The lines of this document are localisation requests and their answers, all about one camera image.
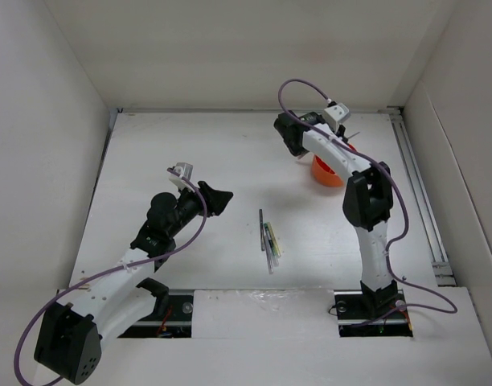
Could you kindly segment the black thin pen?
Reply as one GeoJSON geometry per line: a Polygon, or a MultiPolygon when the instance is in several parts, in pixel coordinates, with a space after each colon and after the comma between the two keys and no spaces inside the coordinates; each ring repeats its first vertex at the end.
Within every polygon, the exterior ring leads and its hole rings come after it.
{"type": "Polygon", "coordinates": [[[259,209],[259,229],[260,229],[260,245],[263,252],[266,251],[265,238],[264,238],[264,217],[263,210],[259,209]]]}

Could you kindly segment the yellow highlighter pen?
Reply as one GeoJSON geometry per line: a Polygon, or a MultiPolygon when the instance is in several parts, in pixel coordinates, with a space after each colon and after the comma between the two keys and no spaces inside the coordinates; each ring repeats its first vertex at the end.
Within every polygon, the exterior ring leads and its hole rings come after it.
{"type": "Polygon", "coordinates": [[[277,238],[276,238],[275,232],[273,230],[273,226],[271,225],[270,222],[268,222],[267,227],[268,227],[268,230],[269,230],[269,233],[271,236],[271,240],[273,242],[273,250],[275,251],[275,253],[278,257],[281,257],[281,249],[277,243],[277,238]]]}

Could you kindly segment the black-handled scissors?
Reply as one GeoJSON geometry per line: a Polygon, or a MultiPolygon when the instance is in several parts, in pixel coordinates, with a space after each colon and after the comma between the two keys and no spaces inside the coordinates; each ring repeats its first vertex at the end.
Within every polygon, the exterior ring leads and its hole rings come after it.
{"type": "Polygon", "coordinates": [[[360,132],[357,131],[357,132],[351,134],[349,137],[346,137],[346,142],[349,142],[352,138],[356,137],[359,134],[360,134],[360,132]]]}

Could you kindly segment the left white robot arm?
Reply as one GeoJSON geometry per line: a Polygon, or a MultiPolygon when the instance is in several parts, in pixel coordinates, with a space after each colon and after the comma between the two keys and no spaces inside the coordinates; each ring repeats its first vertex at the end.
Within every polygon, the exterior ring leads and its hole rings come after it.
{"type": "Polygon", "coordinates": [[[175,236],[195,217],[220,215],[233,194],[204,181],[177,180],[179,195],[155,195],[136,238],[117,264],[79,297],[56,301],[44,313],[34,358],[74,385],[85,382],[109,341],[144,317],[161,318],[169,290],[152,276],[177,248],[175,236]]]}

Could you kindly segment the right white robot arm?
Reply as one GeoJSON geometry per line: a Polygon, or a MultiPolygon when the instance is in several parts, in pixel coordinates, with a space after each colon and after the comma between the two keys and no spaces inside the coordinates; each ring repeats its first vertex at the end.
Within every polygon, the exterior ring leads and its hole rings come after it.
{"type": "Polygon", "coordinates": [[[368,318],[385,313],[398,292],[387,267],[387,223],[393,207],[390,169],[358,153],[333,132],[324,118],[280,113],[274,128],[293,156],[313,153],[346,184],[342,210],[354,227],[362,259],[360,306],[368,318]]]}

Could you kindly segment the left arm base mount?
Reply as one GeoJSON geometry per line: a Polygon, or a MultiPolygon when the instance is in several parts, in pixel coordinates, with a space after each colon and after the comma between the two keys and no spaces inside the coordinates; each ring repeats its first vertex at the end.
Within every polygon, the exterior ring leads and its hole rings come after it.
{"type": "Polygon", "coordinates": [[[121,339],[189,339],[192,336],[193,292],[173,292],[167,306],[135,322],[121,339]]]}

